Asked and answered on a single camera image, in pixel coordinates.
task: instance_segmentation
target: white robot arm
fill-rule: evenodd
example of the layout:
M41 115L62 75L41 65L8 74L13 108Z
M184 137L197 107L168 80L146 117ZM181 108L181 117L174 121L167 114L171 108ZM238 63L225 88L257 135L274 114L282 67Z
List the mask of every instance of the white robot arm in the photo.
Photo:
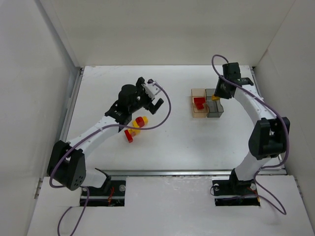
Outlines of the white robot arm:
M157 82L149 80L146 84L140 77L136 85L124 85L118 94L118 100L111 106L94 126L80 136L63 142L57 141L53 147L47 174L70 190L80 186L88 186L106 192L111 177L94 169L86 170L85 162L89 155L109 137L119 133L121 126L131 121L132 113L142 107L152 114L160 108L163 100L160 98L153 104L155 96L161 91ZM61 162L66 153L71 150L66 159Z
M245 91L228 84L219 78L214 96L219 98L235 98L250 116L254 129L249 138L249 153L242 163L232 170L229 180L214 180L213 185L220 186L215 196L251 194L249 187L254 183L254 175L271 158L286 151L284 127L277 116L256 99L259 96L253 82L242 78L237 62L223 65L223 76L230 82L241 86L256 96L253 98ZM289 132L290 122L282 118Z
M259 96L255 86L244 85L243 88L253 93L260 100L263 100L263 98ZM254 125L262 118L277 118L272 111L261 105L253 97L248 95L246 92L240 90L239 88L236 88L234 98L239 103L241 103L247 114L250 116ZM271 157L266 157L261 160L257 160L256 157L254 157L249 151L242 163L235 168L237 179L241 181L248 181L253 179L253 176L257 172L257 170L264 166L270 159Z

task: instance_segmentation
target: white table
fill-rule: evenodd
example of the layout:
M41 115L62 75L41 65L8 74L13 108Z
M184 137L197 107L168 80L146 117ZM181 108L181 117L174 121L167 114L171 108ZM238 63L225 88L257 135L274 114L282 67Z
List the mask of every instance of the white table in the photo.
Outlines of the white table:
M243 77L252 79L249 66ZM253 124L235 100L221 100L220 118L192 118L190 90L215 88L218 77L211 66L88 66L85 68L68 140L94 125L117 100L121 87L139 77L159 81L170 96L172 113L161 127L142 131L129 144L123 132L101 144L89 157L87 167L104 170L232 170L248 153ZM147 116L148 126L161 122L167 101L153 116L141 109L133 115ZM268 163L278 164L277 158Z
M49 187L44 179L28 236L56 236L69 206L78 206L80 191ZM215 206L210 177L129 177L124 207L88 207L75 236L314 236L292 176L259 176L258 181L283 203L281 215L268 203ZM258 192L275 201L258 187ZM68 236L82 207L64 217Z

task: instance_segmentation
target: black bracket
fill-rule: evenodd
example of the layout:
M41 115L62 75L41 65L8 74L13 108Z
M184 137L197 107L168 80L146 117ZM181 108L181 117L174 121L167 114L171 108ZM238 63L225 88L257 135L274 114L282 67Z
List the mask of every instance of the black bracket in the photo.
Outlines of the black bracket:
M47 174L50 176L56 164L71 148L68 143L61 140L55 143L49 160ZM57 169L54 179L71 191L80 187L86 177L85 157L81 149L73 150Z
M242 78L240 67L237 62L227 63L227 64L224 64L222 67L223 67L223 76L227 80L239 86L242 86L242 85L253 86L254 85L253 82L249 78ZM234 97L235 90L236 90L235 86L228 84L227 82L223 81L219 77L219 81L218 81L214 95L220 98L230 99Z
M105 116L110 116L119 124L127 125L131 121L132 113L138 111L142 107L152 115L154 115L160 106L163 104L163 99L160 98L156 104L152 103L153 99L146 93L143 85L145 80L140 77L136 85L124 85L118 94L118 100L105 113Z
M123 207L125 205L126 180L111 180L105 191L89 187L90 197L88 207ZM112 194L112 201L109 205L108 197ZM82 191L80 206L85 204L87 192Z
M244 196L254 194L251 185L254 180L239 181L237 179L235 169L232 170L229 179L214 179L212 188L215 197L218 196ZM260 206L257 197L232 199L215 198L216 206Z
M283 117L286 129L289 132L290 121ZM266 157L277 157L286 150L286 141L283 126L278 118L262 118L256 122L252 135L249 139L251 154L257 160Z

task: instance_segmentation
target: yellow block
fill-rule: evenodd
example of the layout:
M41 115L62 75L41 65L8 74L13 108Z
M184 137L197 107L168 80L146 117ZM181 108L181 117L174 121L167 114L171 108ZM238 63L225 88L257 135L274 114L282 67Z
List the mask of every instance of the yellow block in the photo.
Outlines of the yellow block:
M211 100L212 101L218 101L218 100L220 100L220 98L215 96L214 94L212 94Z
M129 134L133 137L133 136L136 136L136 133L135 132L133 132L133 130L132 129L128 129L128 132L129 132Z
M135 120L132 122L132 125L133 125L133 127L135 127L135 128L140 128ZM132 129L131 131L134 132L135 135L137 135L137 134L140 133L141 130L140 130L140 129Z
M148 123L148 118L147 117L142 117L142 119L143 119L143 121L144 121L144 123L146 125Z

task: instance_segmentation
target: cable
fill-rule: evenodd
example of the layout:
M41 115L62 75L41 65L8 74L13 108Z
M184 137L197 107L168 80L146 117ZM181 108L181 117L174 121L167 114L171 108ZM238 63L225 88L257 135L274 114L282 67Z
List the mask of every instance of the cable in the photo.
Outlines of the cable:
M215 197L214 193L211 192L212 189L213 189L213 186L210 188L210 194Z
M72 235L74 234L74 232L76 231L76 229L77 229L77 227L78 227L78 225L79 225L79 223L80 223L80 221L81 221L81 218L82 218L82 216L83 216L83 213L84 213L84 211L85 211L85 209L86 209L86 207L87 207L87 205L88 205L88 201L89 201L89 197L90 197L89 188L88 188L88 187L82 187L82 188L84 188L84 189L87 191L87 199L86 199L86 201L85 201L85 203L84 203L84 206L83 206L81 215L80 215L80 217L79 217L79 219L78 219L78 221L77 221L77 223L76 223L76 225L75 225L75 227L74 227L72 233L70 234L70 236L72 236ZM70 206L70 207L63 213L63 215L60 217L60 220L59 220L58 226L57 226L57 233L58 233L58 236L61 236L61 234L60 234L60 224L61 224L61 221L63 220L64 216L67 214L67 212L68 212L71 208L73 208L73 207Z
M109 197L108 197L108 199L107 199L107 201L108 201L108 206L110 206L110 203L112 202L112 197L113 197L113 195L114 195L114 191L115 191L115 189L114 189L114 187L112 187L111 190L110 190L110 195L109 195Z
M170 100L170 98L169 98L167 92L166 92L158 83L155 83L155 86L157 86L157 87L165 94L165 97L167 98L168 106L169 106L168 113L167 113L165 119L164 119L160 124L157 124L157 125L155 125L155 126L148 127L148 128L136 128L136 127L131 127L131 126L122 125L122 124L110 124L110 125L106 125L106 126L102 127L101 129L99 129L99 130L93 132L92 134L86 136L84 139L82 139L81 141L79 141L78 143L76 143L72 148L70 148L70 149L65 153L65 155L63 155L63 157L59 160L59 162L56 164L56 166L54 167L53 171L52 171L51 174L50 174L49 185L50 185L52 188L64 188L63 185L54 185L54 184L53 184L54 175L55 175L57 169L59 168L59 166L61 165L61 163L65 160L65 158L66 158L67 156L69 156L69 154L70 154L73 150L75 150L75 149L76 149L78 146L80 146L82 143L84 143L85 141L87 141L88 139L90 139L91 137L93 137L94 135L96 135L97 133L99 133L101 130L106 129L106 128L109 128L109 127L115 127L115 126L118 126L118 127L120 127L120 128L128 128L128 129L151 130L151 129L155 129L155 128L158 128L158 127L160 127L161 125L163 125L163 124L166 122L166 120L169 118L170 114L171 114L172 104L171 104L171 100ZM88 189L87 187L83 187L83 186L82 186L82 188L86 189L86 191L87 191L88 194L87 194L87 198L86 198L85 204L84 204L84 206L83 206L81 215L80 215L80 217L79 217L79 219L78 219L78 221L77 221L77 223L76 223L76 225L75 225L75 227L74 227L72 233L70 234L70 236L72 236L72 235L74 234L74 232L76 231L76 229L77 229L77 227L78 227L78 225L79 225L79 223L80 223L80 220L81 220L81 218L82 218L82 216L83 216L83 213L84 213L84 211L85 211L85 209L86 209L86 207L87 207L88 201L89 201L89 197L90 197L89 189ZM59 220L58 228L57 228L58 236L61 236L61 235L60 235L60 230L59 230L61 221L62 221L63 217L65 216L65 214L66 214L71 208L72 208L72 206L69 207L69 208L63 213L63 215L61 216L61 218L60 218L60 220Z
M263 166L261 167L255 174L254 174L254 181L256 183L256 185L260 186L263 190L265 190L267 193L269 193L281 206L282 210L280 210L276 205L274 205L270 200L266 199L265 197L258 195L258 194L249 194L249 195L244 195L244 196L236 196L233 198L227 198L229 200L233 200L233 199L239 199L239 198L246 198L246 197L252 197L252 196L256 196L256 197L260 197L262 199L264 199L266 202L268 202L270 205L272 205L275 209L277 209L281 214L286 215L286 210L284 208L284 206L282 205L282 203L280 202L280 200L272 193L270 192L268 189L266 189L264 186L262 186L259 182L257 182L256 177L258 175L258 173L266 168L276 168L279 166L282 166L288 159L289 157L289 151L290 151L290 142L289 142L289 133L287 131L286 125L284 120L282 119L281 115L275 110L273 109L271 106L269 106L267 103L265 103L264 101L260 100L258 97L256 97L254 94L252 94L251 92L249 92L247 89L227 80L224 76L222 76L216 69L215 65L214 65L214 59L215 57L220 57L223 58L227 63L228 60L226 59L226 57L219 55L219 54L215 54L213 55L212 59L211 59L211 64L212 67L214 69L214 71L216 72L216 74L220 77L220 79L222 79L224 82L237 87L238 89L248 93L251 97L253 97L257 102L259 102L260 104L262 104L263 106L267 107L269 110L271 110L276 116L277 118L280 120L282 126L283 126L283 130L284 130L284 135L285 135L285 143L286 143L286 152L285 152L285 156L283 158L283 161L281 163L279 163L278 165L274 165L274 166Z

